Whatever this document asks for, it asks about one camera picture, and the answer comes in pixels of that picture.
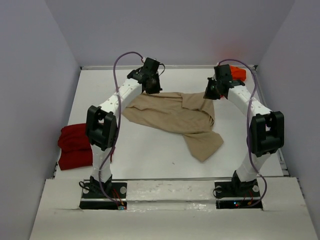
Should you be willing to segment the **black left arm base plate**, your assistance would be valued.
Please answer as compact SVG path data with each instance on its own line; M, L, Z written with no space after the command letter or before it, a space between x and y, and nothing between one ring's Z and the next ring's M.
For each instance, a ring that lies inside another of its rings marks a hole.
M124 181L113 182L106 195L101 191L99 185L92 185L89 181L80 181L82 188L79 207L82 210L126 210L127 209L127 187Z

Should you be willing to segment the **beige t shirt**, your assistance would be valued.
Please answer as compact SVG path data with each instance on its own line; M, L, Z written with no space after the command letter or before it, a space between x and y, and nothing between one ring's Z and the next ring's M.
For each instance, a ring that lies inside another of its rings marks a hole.
M215 108L204 93L142 93L122 112L130 122L180 134L190 154L203 163L223 145L213 131Z

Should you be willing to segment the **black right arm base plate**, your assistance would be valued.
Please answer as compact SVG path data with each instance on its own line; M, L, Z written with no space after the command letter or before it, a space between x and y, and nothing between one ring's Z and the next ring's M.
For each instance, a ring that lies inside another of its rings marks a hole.
M242 188L235 188L231 181L214 183L212 191L218 210L263 209L258 182L255 180Z

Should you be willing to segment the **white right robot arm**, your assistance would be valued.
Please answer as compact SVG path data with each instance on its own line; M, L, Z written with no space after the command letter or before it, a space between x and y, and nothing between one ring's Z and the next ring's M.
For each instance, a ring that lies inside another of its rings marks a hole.
M285 117L281 111L272 111L255 98L243 81L234 80L231 66L218 64L213 77L208 78L204 98L219 100L225 97L246 117L247 154L231 181L222 192L242 196L251 190L266 160L285 142Z

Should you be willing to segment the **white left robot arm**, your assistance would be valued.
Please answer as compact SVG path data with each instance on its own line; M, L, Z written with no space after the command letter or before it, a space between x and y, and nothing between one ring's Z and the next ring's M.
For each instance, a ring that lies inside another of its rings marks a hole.
M89 189L104 198L112 189L111 156L118 140L123 110L139 95L158 94L160 86L159 61L147 57L142 66L132 70L122 85L118 84L113 65L115 93L98 106L90 106L86 114L85 135L91 145L93 160Z

